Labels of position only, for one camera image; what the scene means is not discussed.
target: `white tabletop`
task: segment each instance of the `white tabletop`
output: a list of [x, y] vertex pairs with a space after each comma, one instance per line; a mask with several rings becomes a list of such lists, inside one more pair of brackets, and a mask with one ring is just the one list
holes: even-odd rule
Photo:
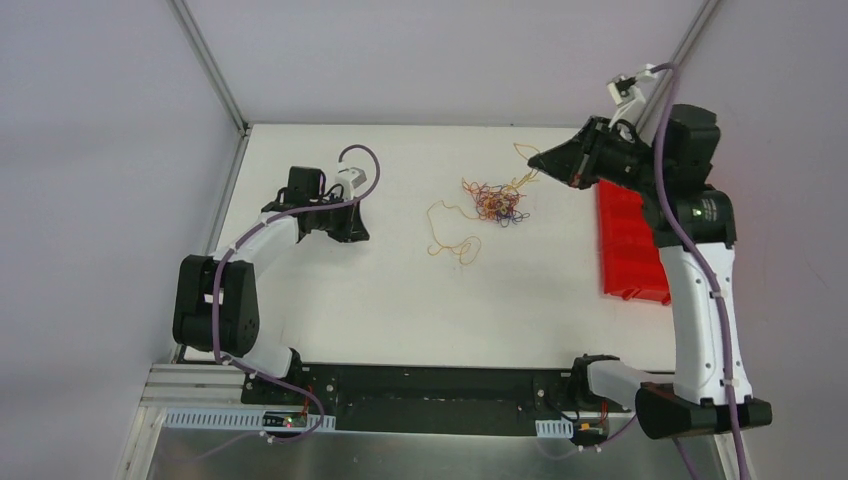
[[[258, 282], [262, 328], [309, 362], [562, 368], [583, 353], [634, 367], [672, 370], [671, 309], [601, 294], [593, 191], [543, 174], [522, 190], [520, 225], [433, 211], [446, 243], [482, 239], [462, 266], [433, 239], [425, 212], [444, 199], [474, 212], [469, 181], [521, 177], [513, 142], [550, 148], [576, 130], [551, 128], [257, 125], [227, 211], [221, 244], [255, 221], [286, 184], [289, 167], [314, 166], [332, 180], [338, 153], [361, 143], [383, 178], [363, 201], [371, 240], [338, 244], [321, 232], [289, 249]], [[373, 179], [364, 152], [347, 157]]]

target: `gray wall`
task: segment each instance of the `gray wall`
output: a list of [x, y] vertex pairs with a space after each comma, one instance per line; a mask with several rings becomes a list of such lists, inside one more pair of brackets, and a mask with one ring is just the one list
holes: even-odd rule
[[762, 479], [845, 475], [846, 18], [841, 0], [728, 0], [682, 78], [722, 128], [742, 355], [775, 409], [747, 434]]
[[579, 127], [702, 0], [190, 0], [254, 122]]
[[166, 2], [2, 2], [0, 477], [114, 475], [236, 138]]

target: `red container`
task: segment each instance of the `red container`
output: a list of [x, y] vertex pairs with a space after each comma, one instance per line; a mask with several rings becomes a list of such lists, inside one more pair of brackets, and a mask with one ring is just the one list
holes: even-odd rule
[[597, 191], [604, 293], [671, 304], [659, 250], [642, 218], [642, 198], [603, 180]]

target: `colorful string pile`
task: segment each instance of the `colorful string pile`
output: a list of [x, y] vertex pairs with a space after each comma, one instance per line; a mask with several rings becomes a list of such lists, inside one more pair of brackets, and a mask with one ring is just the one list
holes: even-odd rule
[[[535, 153], [540, 153], [539, 149], [532, 145], [513, 143], [513, 147], [524, 160], [529, 160], [529, 157], [521, 151], [522, 148], [528, 148]], [[530, 170], [521, 179], [513, 178], [507, 184], [496, 186], [468, 182], [463, 178], [462, 188], [474, 200], [477, 216], [465, 213], [458, 205], [448, 205], [444, 200], [439, 200], [430, 205], [430, 208], [427, 209], [427, 220], [430, 222], [430, 231], [433, 234], [433, 240], [436, 242], [436, 245], [428, 247], [427, 253], [431, 256], [436, 256], [447, 250], [458, 257], [461, 265], [470, 265], [473, 263], [477, 259], [480, 249], [483, 247], [483, 241], [476, 235], [471, 235], [455, 245], [442, 243], [436, 236], [436, 228], [433, 226], [433, 218], [431, 216], [433, 209], [441, 205], [448, 210], [459, 210], [459, 213], [469, 220], [490, 221], [498, 223], [502, 227], [508, 227], [510, 224], [518, 224], [530, 216], [529, 213], [521, 212], [516, 208], [521, 198], [524, 197], [520, 188], [527, 183], [534, 182], [538, 173], [538, 170]]]
[[516, 208], [524, 195], [512, 185], [480, 185], [477, 182], [468, 183], [463, 179], [462, 188], [474, 199], [480, 220], [508, 227], [530, 216], [529, 213], [522, 213]]

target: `white arm casing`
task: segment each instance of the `white arm casing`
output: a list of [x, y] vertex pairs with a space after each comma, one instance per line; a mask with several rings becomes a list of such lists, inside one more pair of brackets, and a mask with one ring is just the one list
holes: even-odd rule
[[[710, 296], [706, 274], [695, 257], [683, 247], [660, 248], [660, 260], [671, 289], [671, 311], [674, 316], [677, 353], [674, 393], [696, 404], [702, 398], [712, 398], [716, 405], [727, 405], [728, 401], [741, 404], [752, 393], [736, 336], [732, 288], [734, 250], [723, 243], [699, 244], [698, 249], [721, 284], [730, 322], [733, 365], [724, 365], [722, 361], [721, 323], [716, 302]], [[732, 368], [735, 399], [728, 400], [725, 396], [725, 367]]]
[[642, 382], [670, 383], [671, 375], [656, 375], [636, 370], [618, 360], [604, 360], [590, 363], [589, 390], [599, 397], [609, 398], [613, 402], [630, 410], [636, 409], [636, 392]]
[[[654, 68], [653, 65], [646, 64], [642, 70], [634, 75], [636, 81], [652, 82], [656, 80], [657, 74], [651, 72], [652, 68]], [[615, 122], [619, 120], [626, 120], [635, 125], [647, 102], [638, 84], [631, 86], [626, 91], [619, 91], [615, 83], [622, 78], [624, 78], [623, 75], [614, 78], [607, 84], [607, 89], [615, 101], [616, 106], [615, 114], [610, 118], [609, 124], [615, 125]]]
[[336, 174], [334, 183], [344, 188], [342, 200], [353, 200], [357, 187], [365, 183], [365, 171], [358, 167], [348, 167], [344, 162], [339, 162], [339, 173]]
[[[267, 212], [259, 215], [259, 219], [250, 226], [255, 227], [265, 223], [277, 212]], [[268, 224], [259, 233], [245, 242], [236, 253], [230, 257], [230, 262], [245, 261], [253, 264], [256, 280], [259, 276], [277, 260], [287, 248], [297, 244], [298, 227], [297, 219], [286, 217]], [[212, 258], [220, 261], [231, 245], [219, 248]], [[276, 378], [283, 378], [289, 372], [291, 366], [292, 351], [290, 348], [280, 345], [279, 325], [277, 328], [269, 328], [273, 322], [259, 322], [259, 333], [253, 348], [242, 357], [242, 363], [248, 367], [265, 372]]]
[[[742, 365], [736, 337], [736, 316], [733, 311], [733, 249], [723, 243], [698, 245], [698, 249], [715, 271], [727, 303], [733, 349], [733, 380], [737, 404], [752, 396], [751, 384]], [[695, 257], [683, 247], [660, 248], [660, 259], [671, 288], [671, 309], [674, 316], [676, 367], [672, 377], [654, 375], [629, 367], [620, 361], [604, 360], [589, 364], [589, 389], [595, 395], [630, 409], [635, 408], [636, 392], [642, 382], [673, 383], [674, 394], [700, 404], [711, 398], [715, 405], [727, 405], [723, 380], [724, 362], [721, 341], [721, 322], [718, 307], [710, 295], [707, 276]]]
[[[279, 215], [278, 212], [265, 212], [259, 215], [259, 218], [256, 222], [250, 226], [250, 228], [259, 225], [260, 223], [266, 223], [269, 218]], [[274, 223], [269, 224], [265, 228], [263, 228], [259, 233], [250, 238], [244, 245], [242, 245], [232, 257], [230, 257], [230, 262], [237, 262], [239, 260], [245, 261], [253, 264], [253, 270], [256, 274], [256, 280], [259, 280], [259, 277], [262, 273], [274, 263], [277, 258], [289, 247], [295, 245], [298, 239], [298, 228], [297, 228], [297, 219], [294, 217], [286, 217], [277, 220]], [[234, 244], [232, 245], [224, 245], [215, 253], [212, 254], [212, 258], [216, 261], [220, 261], [224, 258], [224, 254], [227, 253], [227, 250], [230, 248], [234, 248]]]

